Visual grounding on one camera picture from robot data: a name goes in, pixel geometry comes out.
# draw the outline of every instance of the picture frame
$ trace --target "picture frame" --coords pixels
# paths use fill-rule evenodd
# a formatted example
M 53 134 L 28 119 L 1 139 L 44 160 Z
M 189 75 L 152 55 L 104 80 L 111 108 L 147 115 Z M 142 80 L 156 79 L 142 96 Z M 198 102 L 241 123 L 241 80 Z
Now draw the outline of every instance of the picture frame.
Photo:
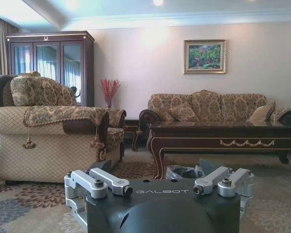
M 185 40 L 184 74 L 226 74 L 226 40 Z

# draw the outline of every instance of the wall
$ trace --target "wall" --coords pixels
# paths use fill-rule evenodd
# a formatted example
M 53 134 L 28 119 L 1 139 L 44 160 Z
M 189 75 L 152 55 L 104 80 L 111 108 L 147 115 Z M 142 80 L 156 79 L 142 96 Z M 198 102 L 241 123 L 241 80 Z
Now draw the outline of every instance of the wall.
M 113 106 L 137 118 L 153 93 L 263 93 L 291 107 L 291 23 L 90 31 L 95 38 L 95 102 L 100 79 L 122 81 Z M 227 74 L 184 75 L 186 39 L 226 39 Z

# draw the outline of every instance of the coffee table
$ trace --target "coffee table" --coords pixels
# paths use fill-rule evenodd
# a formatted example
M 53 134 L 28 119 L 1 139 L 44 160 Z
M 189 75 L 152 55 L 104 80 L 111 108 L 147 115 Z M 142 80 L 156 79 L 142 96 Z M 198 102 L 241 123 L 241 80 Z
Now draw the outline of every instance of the coffee table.
M 287 164 L 291 151 L 291 126 L 269 122 L 158 122 L 150 126 L 147 147 L 156 163 L 155 179 L 163 178 L 164 152 L 274 151 Z

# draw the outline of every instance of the trash bin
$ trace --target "trash bin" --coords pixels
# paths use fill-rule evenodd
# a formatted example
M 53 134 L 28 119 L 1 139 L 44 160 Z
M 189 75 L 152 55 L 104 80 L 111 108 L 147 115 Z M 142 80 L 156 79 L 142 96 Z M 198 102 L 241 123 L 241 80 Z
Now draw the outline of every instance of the trash bin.
M 197 179 L 204 177 L 202 169 L 196 165 L 195 167 L 186 167 L 179 165 L 167 166 L 166 179 Z

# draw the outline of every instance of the flower vase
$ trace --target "flower vase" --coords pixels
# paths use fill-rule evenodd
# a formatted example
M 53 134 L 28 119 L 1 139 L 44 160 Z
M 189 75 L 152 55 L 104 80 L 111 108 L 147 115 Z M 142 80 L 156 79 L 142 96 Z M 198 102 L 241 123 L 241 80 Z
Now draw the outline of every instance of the flower vase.
M 112 108 L 112 100 L 106 100 L 106 108 Z

